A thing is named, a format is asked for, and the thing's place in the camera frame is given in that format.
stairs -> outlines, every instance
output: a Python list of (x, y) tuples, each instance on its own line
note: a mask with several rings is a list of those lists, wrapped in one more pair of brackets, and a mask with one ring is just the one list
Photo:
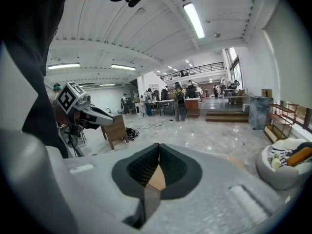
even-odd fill
[(206, 114), (206, 121), (248, 123), (248, 116), (248, 113), (243, 112), (209, 111)]

wooden shelf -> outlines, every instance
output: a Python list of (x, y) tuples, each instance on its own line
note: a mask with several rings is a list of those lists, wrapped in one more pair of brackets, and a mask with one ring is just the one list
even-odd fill
[(287, 107), (283, 107), (283, 106), (278, 105), (278, 104), (270, 104), (270, 106), (271, 106), (271, 107), (278, 108), (278, 109), (280, 109), (280, 110), (283, 110), (283, 111), (286, 112), (286, 113), (292, 113), (292, 114), (295, 113), (294, 110), (291, 110), (291, 109), (289, 109), (289, 108), (287, 108)]
[(287, 119), (283, 118), (281, 115), (276, 114), (269, 114), (270, 118), (277, 123), (283, 124), (283, 125), (292, 125), (293, 123), (289, 122)]

railing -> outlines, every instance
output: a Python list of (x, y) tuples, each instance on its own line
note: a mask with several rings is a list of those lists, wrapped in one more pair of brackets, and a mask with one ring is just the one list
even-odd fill
[(185, 70), (181, 70), (175, 73), (171, 73), (169, 75), (163, 76), (164, 81), (170, 81), (173, 79), (178, 79), (181, 77), (192, 76), (196, 74), (208, 73), (216, 70), (224, 70), (223, 62), (212, 63), (204, 66), (199, 66), (195, 68), (189, 68)]

orange object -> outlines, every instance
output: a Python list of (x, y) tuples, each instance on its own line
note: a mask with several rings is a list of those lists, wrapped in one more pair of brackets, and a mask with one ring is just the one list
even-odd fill
[(296, 154), (292, 155), (291, 157), (289, 157), (286, 160), (286, 163), (289, 166), (295, 166), (295, 165), (299, 164), (300, 162), (306, 160), (310, 156), (312, 156), (312, 148), (305, 147), (302, 150), (300, 150), (298, 153), (296, 153)]

white ceiling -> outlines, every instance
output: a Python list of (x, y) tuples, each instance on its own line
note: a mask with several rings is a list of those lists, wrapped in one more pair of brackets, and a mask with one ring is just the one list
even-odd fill
[[(196, 38), (182, 8), (188, 2), (198, 11), (206, 35), (203, 39)], [(139, 74), (162, 71), (174, 57), (189, 57), (216, 41), (243, 37), (253, 2), (142, 0), (129, 8), (124, 1), (67, 0), (47, 65), (79, 62), (81, 68), (47, 70), (46, 82), (124, 85)], [(215, 32), (221, 37), (216, 39)], [(137, 72), (111, 69), (112, 63), (136, 67)]]

